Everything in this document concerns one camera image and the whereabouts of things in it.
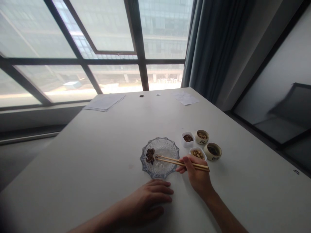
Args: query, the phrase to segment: stack of paper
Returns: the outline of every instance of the stack of paper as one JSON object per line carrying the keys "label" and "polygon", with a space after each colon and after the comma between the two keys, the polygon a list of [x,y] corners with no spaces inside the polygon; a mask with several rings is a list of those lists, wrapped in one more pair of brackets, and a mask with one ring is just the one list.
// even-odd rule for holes
{"label": "stack of paper", "polygon": [[184,106],[199,102],[198,99],[196,99],[195,97],[184,91],[172,93],[171,95],[174,96],[177,100],[179,100]]}
{"label": "stack of paper", "polygon": [[124,97],[124,94],[100,94],[92,99],[92,101],[83,109],[106,112],[113,105],[123,100]]}

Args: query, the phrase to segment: white table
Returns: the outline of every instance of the white table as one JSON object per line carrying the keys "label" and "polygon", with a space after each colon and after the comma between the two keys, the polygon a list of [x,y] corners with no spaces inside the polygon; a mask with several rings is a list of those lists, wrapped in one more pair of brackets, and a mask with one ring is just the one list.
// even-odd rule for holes
{"label": "white table", "polygon": [[[65,232],[129,195],[150,177],[142,148],[156,137],[175,141],[205,129],[223,151],[209,162],[212,184],[250,232],[311,232],[311,180],[191,88],[127,93],[108,112],[82,110],[0,194],[16,232]],[[187,174],[172,173],[173,203],[139,232],[219,232]]]}

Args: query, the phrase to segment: curtain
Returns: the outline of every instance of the curtain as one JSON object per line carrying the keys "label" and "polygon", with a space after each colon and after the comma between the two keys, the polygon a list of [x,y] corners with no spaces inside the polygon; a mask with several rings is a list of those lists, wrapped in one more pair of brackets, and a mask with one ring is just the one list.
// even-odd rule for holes
{"label": "curtain", "polygon": [[254,1],[194,0],[181,87],[215,104]]}

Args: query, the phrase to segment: brown dried food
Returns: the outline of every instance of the brown dried food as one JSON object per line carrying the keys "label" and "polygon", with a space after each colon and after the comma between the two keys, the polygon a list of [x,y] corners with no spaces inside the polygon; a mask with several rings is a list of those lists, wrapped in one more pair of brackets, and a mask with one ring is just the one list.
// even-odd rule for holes
{"label": "brown dried food", "polygon": [[204,160],[204,157],[203,157],[203,154],[200,150],[192,150],[191,151],[191,154],[195,157],[198,157],[199,159],[203,159]]}
{"label": "brown dried food", "polygon": [[146,153],[146,161],[147,163],[151,163],[153,165],[153,162],[154,162],[154,158],[153,158],[153,154],[155,153],[155,150],[153,148],[149,148],[147,150],[147,153]]}
{"label": "brown dried food", "polygon": [[212,155],[218,155],[218,152],[214,147],[207,147],[207,149]]}
{"label": "brown dried food", "polygon": [[198,136],[202,139],[207,139],[207,136],[203,133],[198,133]]}
{"label": "brown dried food", "polygon": [[191,141],[193,141],[193,138],[192,138],[189,134],[186,134],[186,135],[184,136],[184,140],[185,140],[186,142],[191,142]]}

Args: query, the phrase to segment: glass plate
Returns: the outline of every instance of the glass plate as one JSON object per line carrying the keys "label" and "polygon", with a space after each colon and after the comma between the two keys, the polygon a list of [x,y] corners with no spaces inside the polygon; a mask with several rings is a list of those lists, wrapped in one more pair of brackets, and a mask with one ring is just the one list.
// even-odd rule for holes
{"label": "glass plate", "polygon": [[179,159],[179,148],[175,145],[174,141],[169,140],[168,138],[155,138],[150,140],[148,144],[143,148],[142,156],[140,160],[143,164],[143,171],[147,172],[152,179],[162,178],[165,179],[169,174],[175,171],[177,165],[172,163],[167,163],[163,161],[155,160],[153,165],[146,162],[146,153],[147,150],[153,148],[156,155],[162,155],[165,157]]}

